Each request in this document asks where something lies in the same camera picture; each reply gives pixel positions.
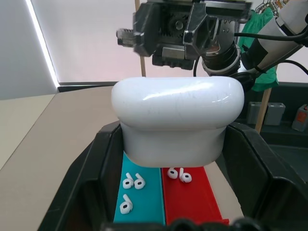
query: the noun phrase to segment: wooden stick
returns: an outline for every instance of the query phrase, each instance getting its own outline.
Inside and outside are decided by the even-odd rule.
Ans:
[[[264,115],[265,115],[266,109],[268,107],[270,92],[271,92],[271,88],[266,89],[263,93],[260,111],[259,111],[259,114],[258,114],[257,124],[256,124],[256,128],[255,128],[259,134],[260,134],[260,131],[261,131],[261,128],[262,128]]]
[[[140,0],[135,0],[135,9],[136,12],[140,7]],[[146,73],[145,73],[145,61],[144,61],[144,57],[140,56],[140,66],[141,66],[141,76],[146,77]]]

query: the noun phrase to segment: robotic arm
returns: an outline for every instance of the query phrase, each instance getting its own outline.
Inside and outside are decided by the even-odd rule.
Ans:
[[[308,46],[308,0],[291,0],[258,33],[276,40],[257,38],[241,53],[234,28],[248,21],[250,8],[241,0],[148,0],[134,14],[133,30],[117,31],[118,44],[152,56],[158,66],[192,70],[202,57],[210,76],[233,77],[247,91],[262,73]],[[306,38],[292,41],[300,33]],[[279,41],[286,37],[290,41]]]

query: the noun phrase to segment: red tray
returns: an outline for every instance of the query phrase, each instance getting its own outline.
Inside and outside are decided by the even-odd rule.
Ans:
[[[184,172],[192,176],[190,183],[183,183],[179,177],[175,180],[167,175],[168,168],[162,168],[162,182],[165,202],[166,224],[179,218],[190,219],[196,224],[221,222],[218,205],[212,192],[204,167],[187,167]]]

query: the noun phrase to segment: green cloth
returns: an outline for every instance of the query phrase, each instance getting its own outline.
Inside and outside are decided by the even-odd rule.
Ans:
[[[258,33],[262,27],[268,23],[274,16],[270,8],[266,8],[265,11],[261,14],[257,14],[254,11],[251,12],[251,19],[245,24],[243,33]],[[241,51],[244,52],[242,45],[250,47],[254,38],[240,37],[239,47]],[[252,87],[254,91],[263,91],[268,88],[272,88],[278,85],[276,67],[271,68],[265,74],[260,75],[255,82],[255,85]]]

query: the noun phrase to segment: black cable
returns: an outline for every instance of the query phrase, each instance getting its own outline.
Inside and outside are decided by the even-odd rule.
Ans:
[[[197,66],[198,66],[198,61],[199,61],[200,56],[196,59],[196,61],[194,61],[194,65],[193,65],[193,76],[197,77]]]
[[[303,33],[294,35],[294,36],[272,36],[272,35],[259,35],[259,34],[252,34],[252,33],[234,33],[234,36],[275,40],[275,41],[298,41],[298,40],[303,40],[306,37],[308,37],[308,26],[306,27],[306,30]]]
[[[280,64],[281,63],[294,64],[298,66],[300,69],[302,69],[306,73],[306,75],[308,75],[308,70],[302,64],[299,64],[298,62],[295,62],[293,60],[284,60],[284,61],[281,61]]]

